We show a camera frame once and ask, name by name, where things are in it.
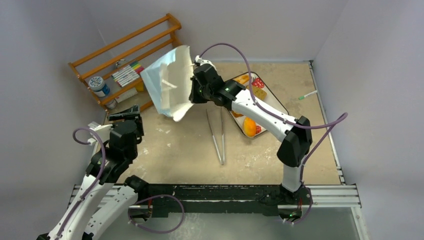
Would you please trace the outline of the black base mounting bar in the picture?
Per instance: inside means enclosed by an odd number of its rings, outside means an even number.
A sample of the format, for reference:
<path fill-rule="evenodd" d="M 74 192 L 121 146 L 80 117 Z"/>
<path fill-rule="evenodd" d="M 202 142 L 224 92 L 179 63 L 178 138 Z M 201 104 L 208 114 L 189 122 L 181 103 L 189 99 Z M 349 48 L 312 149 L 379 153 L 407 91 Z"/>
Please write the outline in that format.
<path fill-rule="evenodd" d="M 291 192 L 279 184 L 162 184 L 135 175 L 124 185 L 135 190 L 136 205 L 154 218 L 170 213 L 261 214 L 297 221 L 312 207 L 311 190 L 304 185 Z"/>

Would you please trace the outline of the white strawberry tray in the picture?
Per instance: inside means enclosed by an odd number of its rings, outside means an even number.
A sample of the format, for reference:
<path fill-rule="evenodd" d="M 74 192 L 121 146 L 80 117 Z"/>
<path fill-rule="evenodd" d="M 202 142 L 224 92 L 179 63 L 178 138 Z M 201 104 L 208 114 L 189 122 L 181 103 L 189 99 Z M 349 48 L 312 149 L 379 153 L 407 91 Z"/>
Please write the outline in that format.
<path fill-rule="evenodd" d="M 254 94 L 255 98 L 260 99 L 261 101 L 265 102 L 266 104 L 270 105 L 271 107 L 275 108 L 276 110 L 288 115 L 289 111 L 277 99 L 277 97 L 270 90 L 270 88 L 264 83 L 264 81 L 260 78 L 260 76 L 255 72 L 252 72 L 251 76 L 252 76 L 253 94 Z M 233 77 L 232 79 L 235 80 L 236 82 L 242 84 L 243 86 L 245 86 L 246 89 L 250 88 L 249 87 L 249 74 L 248 74 L 248 72 L 245 72 L 245 73 L 240 74 L 236 77 Z M 255 130 L 256 130 L 255 135 L 246 134 L 245 129 L 244 129 L 244 123 L 246 122 L 245 121 L 246 117 L 243 114 L 234 112 L 232 110 L 229 111 L 229 114 L 233 118 L 235 124 L 240 129 L 241 133 L 243 135 L 245 135 L 246 137 L 255 138 L 255 137 L 259 136 L 260 134 L 263 134 L 264 132 L 267 131 L 263 126 L 261 126 L 258 123 L 255 123 Z"/>

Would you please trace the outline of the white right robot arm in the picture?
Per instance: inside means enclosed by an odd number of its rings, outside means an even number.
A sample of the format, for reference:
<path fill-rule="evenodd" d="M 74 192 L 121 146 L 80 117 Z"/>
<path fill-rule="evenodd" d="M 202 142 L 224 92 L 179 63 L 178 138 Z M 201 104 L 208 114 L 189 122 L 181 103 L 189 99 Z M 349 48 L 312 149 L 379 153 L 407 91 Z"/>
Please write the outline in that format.
<path fill-rule="evenodd" d="M 252 119 L 264 127 L 281 143 L 277 158 L 283 163 L 281 182 L 282 200 L 288 204 L 300 198 L 301 163 L 312 144 L 310 121 L 306 117 L 296 119 L 278 111 L 251 94 L 250 89 L 230 79 L 223 81 L 209 63 L 197 64 L 191 77 L 189 100 L 193 104 L 213 102 L 228 111 L 234 111 Z"/>

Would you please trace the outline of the round brown bread slice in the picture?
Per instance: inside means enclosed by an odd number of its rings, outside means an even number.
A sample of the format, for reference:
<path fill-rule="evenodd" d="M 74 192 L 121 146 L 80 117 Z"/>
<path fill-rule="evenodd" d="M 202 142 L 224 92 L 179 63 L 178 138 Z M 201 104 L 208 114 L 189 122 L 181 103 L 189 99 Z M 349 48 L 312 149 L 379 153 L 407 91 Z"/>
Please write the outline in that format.
<path fill-rule="evenodd" d="M 252 91 L 253 91 L 253 95 L 256 98 L 260 99 L 261 101 L 264 101 L 265 98 L 267 97 L 267 92 L 264 91 L 262 88 L 252 86 Z"/>

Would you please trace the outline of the green capped marker pen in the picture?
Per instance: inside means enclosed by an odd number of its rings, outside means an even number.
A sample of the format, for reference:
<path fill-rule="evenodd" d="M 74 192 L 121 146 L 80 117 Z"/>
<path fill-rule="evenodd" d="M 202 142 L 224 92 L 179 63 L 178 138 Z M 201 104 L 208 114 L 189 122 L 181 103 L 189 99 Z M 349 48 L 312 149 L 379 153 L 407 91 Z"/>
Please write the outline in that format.
<path fill-rule="evenodd" d="M 314 90 L 312 92 L 309 92 L 309 93 L 307 93 L 305 95 L 302 95 L 302 96 L 298 97 L 298 100 L 303 100 L 303 99 L 308 98 L 309 96 L 312 96 L 312 95 L 317 94 L 317 93 L 318 93 L 318 91 L 317 90 Z"/>

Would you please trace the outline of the yellow sponge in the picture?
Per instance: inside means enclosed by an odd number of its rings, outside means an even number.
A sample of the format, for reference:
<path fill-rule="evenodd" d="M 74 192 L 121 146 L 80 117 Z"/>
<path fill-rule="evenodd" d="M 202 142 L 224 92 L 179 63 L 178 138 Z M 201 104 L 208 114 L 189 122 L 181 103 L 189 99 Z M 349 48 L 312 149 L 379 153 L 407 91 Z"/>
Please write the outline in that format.
<path fill-rule="evenodd" d="M 137 92 L 143 92 L 145 90 L 144 83 L 141 81 L 135 85 L 135 89 Z"/>

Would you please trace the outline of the long fake bread loaf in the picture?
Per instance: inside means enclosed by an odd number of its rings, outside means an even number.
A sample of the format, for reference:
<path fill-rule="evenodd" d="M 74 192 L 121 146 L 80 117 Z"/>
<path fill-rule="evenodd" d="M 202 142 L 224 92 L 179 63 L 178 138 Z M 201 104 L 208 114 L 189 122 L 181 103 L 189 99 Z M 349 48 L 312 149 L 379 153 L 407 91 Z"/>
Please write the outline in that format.
<path fill-rule="evenodd" d="M 242 74 L 240 76 L 237 76 L 236 78 L 234 78 L 234 80 L 236 82 L 240 83 L 241 85 L 245 86 L 249 82 L 250 76 L 249 76 L 248 73 L 246 73 L 246 74 Z"/>

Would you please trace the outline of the light blue paper bag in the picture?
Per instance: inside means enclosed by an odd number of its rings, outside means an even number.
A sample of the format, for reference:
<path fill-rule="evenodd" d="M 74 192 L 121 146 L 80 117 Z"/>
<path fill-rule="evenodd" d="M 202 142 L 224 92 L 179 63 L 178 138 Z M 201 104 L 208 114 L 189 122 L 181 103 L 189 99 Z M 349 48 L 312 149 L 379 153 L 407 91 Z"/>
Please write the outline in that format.
<path fill-rule="evenodd" d="M 181 121 L 193 106 L 189 100 L 194 65 L 190 47 L 180 45 L 140 72 L 157 112 L 175 122 Z"/>

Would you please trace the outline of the aluminium rail frame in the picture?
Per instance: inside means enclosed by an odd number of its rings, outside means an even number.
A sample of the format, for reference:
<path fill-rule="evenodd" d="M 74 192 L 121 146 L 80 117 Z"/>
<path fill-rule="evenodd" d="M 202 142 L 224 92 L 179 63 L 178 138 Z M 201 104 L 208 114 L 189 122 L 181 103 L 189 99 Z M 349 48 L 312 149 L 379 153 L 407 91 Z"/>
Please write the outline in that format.
<path fill-rule="evenodd" d="M 77 195 L 81 185 L 75 186 L 71 195 L 71 199 L 69 201 L 68 207 L 71 202 L 74 200 L 74 197 Z M 113 197 L 119 192 L 121 188 L 125 185 L 123 184 L 115 184 L 112 189 L 103 197 L 99 206 L 103 207 L 109 200 L 112 200 Z M 308 212 L 304 212 L 302 217 L 296 221 L 291 220 L 282 220 L 286 224 L 295 225 L 298 224 L 304 217 L 307 216 L 308 213 L 312 210 L 312 208 L 349 208 L 351 209 L 354 217 L 354 224 L 356 226 L 356 230 L 358 232 L 359 238 L 362 240 L 368 239 L 367 231 L 364 227 L 364 223 L 362 220 L 362 214 L 359 209 L 361 207 L 361 201 L 359 197 L 358 190 L 354 185 L 312 185 L 306 186 L 310 189 L 312 194 L 312 206 Z M 148 214 L 147 210 L 145 210 L 142 206 L 137 206 L 138 200 L 136 199 L 131 205 L 125 209 L 124 211 L 130 209 L 141 209 L 146 212 L 148 217 L 152 217 Z"/>

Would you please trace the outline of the pack of coloured markers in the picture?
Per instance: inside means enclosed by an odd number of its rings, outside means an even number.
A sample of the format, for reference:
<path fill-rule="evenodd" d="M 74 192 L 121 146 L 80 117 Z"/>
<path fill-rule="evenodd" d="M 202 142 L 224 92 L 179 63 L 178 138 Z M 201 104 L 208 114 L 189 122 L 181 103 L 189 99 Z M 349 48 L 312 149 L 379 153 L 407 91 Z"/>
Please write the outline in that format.
<path fill-rule="evenodd" d="M 113 73 L 111 77 L 121 88 L 123 88 L 137 80 L 140 77 L 140 72 L 143 70 L 144 67 L 138 61 L 133 61 Z"/>

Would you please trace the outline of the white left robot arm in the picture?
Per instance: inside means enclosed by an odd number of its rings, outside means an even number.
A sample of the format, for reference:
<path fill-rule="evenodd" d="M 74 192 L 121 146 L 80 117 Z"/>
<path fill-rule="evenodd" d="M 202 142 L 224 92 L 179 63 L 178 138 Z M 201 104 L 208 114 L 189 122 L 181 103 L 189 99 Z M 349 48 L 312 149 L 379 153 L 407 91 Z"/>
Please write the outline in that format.
<path fill-rule="evenodd" d="M 81 186 L 57 225 L 39 240 L 97 240 L 111 223 L 133 202 L 149 199 L 147 188 L 125 185 L 104 206 L 104 196 L 138 156 L 138 144 L 144 135 L 140 106 L 108 115 L 109 124 L 96 122 L 83 127 L 91 135 L 83 145 L 97 144 L 100 151 L 91 157 Z"/>

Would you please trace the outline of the small white box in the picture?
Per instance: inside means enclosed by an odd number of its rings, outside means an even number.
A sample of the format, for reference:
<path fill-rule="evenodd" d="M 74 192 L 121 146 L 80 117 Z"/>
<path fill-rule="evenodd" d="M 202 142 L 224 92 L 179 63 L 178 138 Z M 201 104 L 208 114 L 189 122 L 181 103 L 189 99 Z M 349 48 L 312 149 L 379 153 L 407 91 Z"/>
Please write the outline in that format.
<path fill-rule="evenodd" d="M 135 96 L 137 93 L 138 93 L 138 91 L 136 90 L 136 88 L 135 88 L 135 87 L 133 87 L 133 88 L 131 88 L 131 89 L 129 89 L 129 90 L 127 90 L 127 91 L 125 91 L 124 93 L 120 94 L 119 96 L 117 96 L 117 97 L 115 98 L 115 100 L 116 100 L 118 103 L 121 103 L 121 102 L 123 102 L 123 101 L 125 101 L 125 100 L 127 100 L 127 99 L 129 99 L 129 98 L 131 98 L 131 97 L 133 97 L 133 96 Z"/>

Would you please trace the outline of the orange wooden shelf rack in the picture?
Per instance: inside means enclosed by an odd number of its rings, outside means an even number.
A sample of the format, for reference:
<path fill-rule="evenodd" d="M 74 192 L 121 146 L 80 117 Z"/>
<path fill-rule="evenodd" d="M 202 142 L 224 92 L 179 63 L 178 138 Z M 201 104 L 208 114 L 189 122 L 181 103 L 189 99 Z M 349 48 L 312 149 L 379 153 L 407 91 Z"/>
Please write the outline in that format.
<path fill-rule="evenodd" d="M 180 21 L 171 13 L 167 13 L 160 19 L 68 65 L 98 105 L 106 114 L 110 114 L 111 110 L 118 108 L 120 102 L 136 95 L 138 88 L 145 91 L 145 83 L 140 77 L 140 72 L 147 65 L 142 63 L 142 60 L 167 46 L 173 48 L 180 46 L 182 43 L 176 32 L 181 28 Z M 98 66 L 83 73 L 78 71 L 77 68 L 86 62 L 130 42 L 134 42 L 132 48 L 119 49 L 116 56 L 102 61 Z"/>

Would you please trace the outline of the small clear bottle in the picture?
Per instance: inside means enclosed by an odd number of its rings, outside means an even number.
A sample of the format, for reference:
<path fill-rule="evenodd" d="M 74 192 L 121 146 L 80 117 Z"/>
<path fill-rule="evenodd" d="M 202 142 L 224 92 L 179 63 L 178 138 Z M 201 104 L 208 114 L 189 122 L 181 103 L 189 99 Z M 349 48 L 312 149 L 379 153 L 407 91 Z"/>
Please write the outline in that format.
<path fill-rule="evenodd" d="M 110 102 L 106 103 L 105 106 L 108 109 L 114 109 L 117 106 L 117 104 L 118 104 L 118 102 L 115 99 L 113 99 Z"/>

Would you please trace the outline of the orange fake pastry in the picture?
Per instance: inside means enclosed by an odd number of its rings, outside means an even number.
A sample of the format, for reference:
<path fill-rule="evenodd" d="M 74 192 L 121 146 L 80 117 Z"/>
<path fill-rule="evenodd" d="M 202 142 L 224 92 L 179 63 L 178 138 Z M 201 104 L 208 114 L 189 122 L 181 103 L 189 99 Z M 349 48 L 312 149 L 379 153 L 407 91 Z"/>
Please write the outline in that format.
<path fill-rule="evenodd" d="M 247 137 L 254 137 L 257 133 L 256 123 L 249 117 L 245 117 L 242 124 L 242 129 Z"/>

